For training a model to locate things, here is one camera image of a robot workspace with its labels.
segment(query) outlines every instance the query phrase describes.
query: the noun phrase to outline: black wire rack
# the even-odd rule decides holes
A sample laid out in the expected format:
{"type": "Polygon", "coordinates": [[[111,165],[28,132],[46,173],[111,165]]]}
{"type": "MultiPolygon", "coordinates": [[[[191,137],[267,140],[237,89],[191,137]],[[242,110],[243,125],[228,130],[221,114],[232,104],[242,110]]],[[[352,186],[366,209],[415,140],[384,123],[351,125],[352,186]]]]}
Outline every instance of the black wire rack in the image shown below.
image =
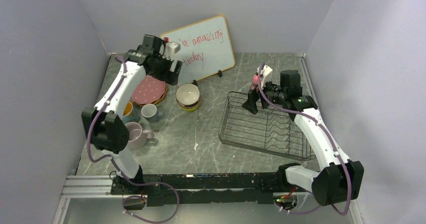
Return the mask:
{"type": "Polygon", "coordinates": [[[262,109],[258,101],[258,113],[253,115],[241,107],[246,100],[245,93],[228,93],[219,128],[223,144],[300,161],[315,158],[305,135],[287,113],[262,109]]]}

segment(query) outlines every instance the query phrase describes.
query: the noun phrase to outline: pink plate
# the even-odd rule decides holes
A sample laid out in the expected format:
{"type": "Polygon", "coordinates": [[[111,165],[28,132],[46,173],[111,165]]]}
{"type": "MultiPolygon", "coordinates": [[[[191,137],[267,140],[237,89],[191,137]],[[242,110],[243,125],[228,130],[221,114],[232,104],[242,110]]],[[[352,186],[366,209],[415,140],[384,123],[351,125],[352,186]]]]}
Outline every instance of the pink plate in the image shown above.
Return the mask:
{"type": "Polygon", "coordinates": [[[155,79],[152,76],[146,76],[136,87],[130,98],[137,104],[149,104],[161,99],[166,90],[166,83],[155,79]]]}

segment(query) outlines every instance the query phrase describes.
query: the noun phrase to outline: whiteboard wooden frame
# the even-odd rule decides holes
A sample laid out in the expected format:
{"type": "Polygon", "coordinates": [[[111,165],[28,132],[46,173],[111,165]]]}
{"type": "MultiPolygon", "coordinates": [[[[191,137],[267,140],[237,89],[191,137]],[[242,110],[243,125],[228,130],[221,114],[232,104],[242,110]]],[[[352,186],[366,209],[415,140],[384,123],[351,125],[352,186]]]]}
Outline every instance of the whiteboard wooden frame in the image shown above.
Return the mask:
{"type": "Polygon", "coordinates": [[[223,72],[223,71],[226,71],[226,70],[228,70],[228,69],[231,69],[231,68],[235,67],[235,64],[236,64],[236,62],[235,62],[235,55],[234,55],[234,50],[232,49],[231,36],[229,35],[228,24],[227,24],[227,21],[226,21],[225,16],[224,16],[224,15],[222,15],[222,14],[221,14],[221,15],[217,15],[217,16],[215,16],[215,17],[211,17],[211,18],[208,18],[208,19],[205,19],[205,20],[202,20],[202,21],[196,22],[196,23],[192,23],[192,24],[189,24],[189,25],[186,25],[186,26],[183,26],[183,27],[179,27],[179,28],[176,28],[176,29],[174,29],[174,30],[167,31],[167,32],[164,32],[164,33],[160,34],[160,37],[161,37],[161,38],[163,38],[163,36],[164,36],[164,35],[169,34],[169,33],[171,33],[171,32],[178,31],[178,30],[181,30],[181,29],[183,29],[183,28],[190,27],[190,26],[193,26],[193,25],[196,25],[196,24],[202,23],[202,22],[206,22],[206,21],[209,21],[209,20],[211,20],[211,19],[218,18],[218,17],[223,17],[223,18],[224,18],[225,26],[226,26],[226,33],[228,34],[229,46],[230,46],[230,48],[231,48],[232,58],[234,59],[234,64],[233,64],[231,67],[228,67],[228,68],[225,68],[225,69],[218,69],[218,71],[217,71],[217,72],[215,72],[215,73],[213,73],[213,74],[210,74],[210,75],[208,75],[208,76],[205,76],[205,77],[202,77],[202,78],[199,78],[199,79],[193,79],[193,80],[195,80],[195,81],[200,81],[200,80],[202,80],[202,79],[205,79],[205,78],[211,77],[211,76],[213,76],[213,75],[216,75],[216,74],[219,72],[219,70],[223,72]]]}

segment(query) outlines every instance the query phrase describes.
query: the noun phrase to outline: table surface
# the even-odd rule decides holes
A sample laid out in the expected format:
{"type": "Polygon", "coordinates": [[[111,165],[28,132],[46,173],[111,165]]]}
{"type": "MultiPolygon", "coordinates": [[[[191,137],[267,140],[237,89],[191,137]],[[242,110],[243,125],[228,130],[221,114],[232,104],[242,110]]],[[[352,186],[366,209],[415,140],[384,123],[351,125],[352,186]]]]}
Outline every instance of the table surface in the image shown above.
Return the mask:
{"type": "MultiPolygon", "coordinates": [[[[163,101],[157,104],[165,117],[155,124],[141,120],[141,124],[155,132],[155,138],[141,149],[133,151],[133,157],[145,174],[181,173],[244,173],[275,172],[278,166],[300,163],[318,171],[316,159],[295,161],[289,158],[224,145],[218,138],[228,92],[247,93],[257,67],[266,62],[274,72],[272,81],[279,84],[282,70],[298,70],[301,75],[303,94],[311,95],[307,79],[296,54],[235,53],[235,67],[198,82],[201,104],[194,112],[185,112],[175,101],[177,86],[168,85],[163,101]]],[[[115,79],[120,64],[110,59],[98,100],[106,93],[115,79]]],[[[95,158],[101,151],[92,147],[95,158]]],[[[86,148],[83,149],[77,175],[105,175],[114,167],[108,159],[91,163],[86,148]]]]}

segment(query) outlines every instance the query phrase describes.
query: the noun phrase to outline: whiteboard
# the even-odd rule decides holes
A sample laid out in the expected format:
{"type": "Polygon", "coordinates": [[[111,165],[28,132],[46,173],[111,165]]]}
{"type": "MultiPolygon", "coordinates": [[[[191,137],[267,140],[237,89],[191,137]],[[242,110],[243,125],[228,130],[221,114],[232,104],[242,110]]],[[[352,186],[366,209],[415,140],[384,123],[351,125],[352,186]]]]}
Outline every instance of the whiteboard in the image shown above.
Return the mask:
{"type": "Polygon", "coordinates": [[[222,15],[161,34],[180,44],[176,60],[183,62],[178,84],[217,74],[235,65],[231,40],[222,15]]]}

